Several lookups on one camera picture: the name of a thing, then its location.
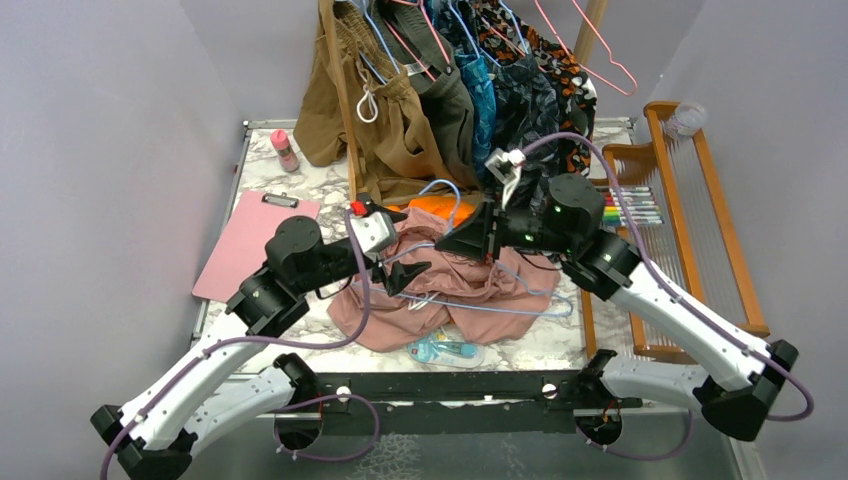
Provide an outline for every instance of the clipboard clip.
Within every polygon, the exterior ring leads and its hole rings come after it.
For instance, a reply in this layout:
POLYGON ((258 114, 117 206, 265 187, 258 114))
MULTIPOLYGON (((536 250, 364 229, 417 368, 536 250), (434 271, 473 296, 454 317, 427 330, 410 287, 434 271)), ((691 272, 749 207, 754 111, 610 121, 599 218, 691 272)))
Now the clipboard clip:
POLYGON ((298 202, 298 199, 285 195, 274 195, 273 193, 262 195, 262 203, 276 205, 278 207, 297 208, 298 202))

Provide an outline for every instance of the white tag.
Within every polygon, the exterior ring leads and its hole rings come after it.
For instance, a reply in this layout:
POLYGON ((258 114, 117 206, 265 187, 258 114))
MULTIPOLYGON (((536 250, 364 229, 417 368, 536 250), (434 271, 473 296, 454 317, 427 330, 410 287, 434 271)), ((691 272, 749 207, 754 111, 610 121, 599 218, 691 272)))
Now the white tag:
POLYGON ((404 67, 406 67, 408 77, 418 75, 419 73, 424 73, 425 70, 430 68, 430 66, 424 62, 421 62, 420 65, 418 63, 410 63, 409 65, 404 65, 404 67))

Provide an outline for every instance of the white wall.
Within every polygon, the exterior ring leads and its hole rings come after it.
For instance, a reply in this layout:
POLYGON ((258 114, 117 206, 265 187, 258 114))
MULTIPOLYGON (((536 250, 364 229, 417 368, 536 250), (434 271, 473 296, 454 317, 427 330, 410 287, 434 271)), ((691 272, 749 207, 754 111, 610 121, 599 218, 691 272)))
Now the white wall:
MULTIPOLYGON (((570 0, 540 0, 562 39, 574 46, 582 21, 570 0)), ((586 5, 587 0, 580 0, 586 5)), ((640 82, 625 97, 596 81, 601 116, 635 116, 657 84, 704 0, 613 0, 601 33, 615 59, 640 82)), ((318 25, 315 0, 180 0, 201 43, 242 116, 296 118, 309 83, 318 25)), ((533 0, 507 2, 520 17, 553 39, 533 0)), ((590 68, 629 90, 627 77, 596 44, 590 68)))
MULTIPOLYGON (((767 322, 800 349, 795 371, 817 400, 809 420, 763 429, 757 445, 776 480, 848 471, 845 18, 840 0, 707 0, 652 95, 707 107, 767 322)), ((798 411, 800 395, 784 390, 776 410, 798 411)))
POLYGON ((96 478, 186 351, 241 136, 176 1, 2 2, 0 478, 96 478))

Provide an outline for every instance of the marble surface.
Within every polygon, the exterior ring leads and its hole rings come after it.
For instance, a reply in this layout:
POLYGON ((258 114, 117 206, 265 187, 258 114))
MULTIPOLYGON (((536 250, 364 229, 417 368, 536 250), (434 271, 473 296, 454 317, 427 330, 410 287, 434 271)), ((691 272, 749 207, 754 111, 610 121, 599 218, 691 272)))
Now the marble surface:
MULTIPOLYGON (((329 167, 313 167, 293 141, 295 152, 301 159, 300 168, 294 173, 283 172, 271 147, 270 134, 273 130, 253 130, 245 165, 238 185, 236 202, 245 190, 262 190, 275 194, 319 201, 322 204, 318 223, 327 242, 346 235, 343 215, 348 205, 348 168, 346 160, 329 167)), ((598 119, 595 128, 595 143, 630 144, 631 126, 627 119, 598 119)), ((603 177, 603 169, 592 162, 591 177, 603 177)), ((579 289, 563 275, 557 290, 562 298, 553 298, 549 315, 540 316, 527 334, 519 340, 501 341, 485 347, 486 355, 476 370, 542 370, 580 368, 586 362, 586 346, 580 312, 579 289)), ((328 343, 341 340, 342 333, 327 315, 326 309, 332 300, 319 300, 314 293, 308 295, 309 313, 297 322, 284 338, 328 343)), ((223 313, 224 305, 210 302, 204 331, 215 322, 239 322, 233 315, 223 313)), ((612 305, 594 299, 595 332, 599 348, 612 348, 620 353, 632 351, 630 326, 623 312, 612 305)), ((461 339, 459 331, 448 326, 451 338, 461 339)), ((316 372, 404 372, 461 370, 452 367, 423 364, 413 360, 405 349, 389 353, 377 353, 354 343, 345 348, 318 351, 283 347, 269 347, 247 362, 241 372, 258 372, 270 365, 274 358, 284 352, 297 352, 316 372)))

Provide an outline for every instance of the pink clipboard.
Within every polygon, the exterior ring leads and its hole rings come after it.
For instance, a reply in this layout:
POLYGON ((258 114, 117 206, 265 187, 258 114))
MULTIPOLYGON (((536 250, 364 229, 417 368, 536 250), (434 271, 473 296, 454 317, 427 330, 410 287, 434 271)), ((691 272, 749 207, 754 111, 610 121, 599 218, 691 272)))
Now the pink clipboard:
POLYGON ((238 291, 241 282, 259 270, 265 261, 265 244, 274 236, 283 220, 303 215, 318 216, 321 204, 299 200, 296 208, 280 206, 270 195, 248 190, 241 199, 212 255, 203 267, 192 295, 226 302, 238 291))

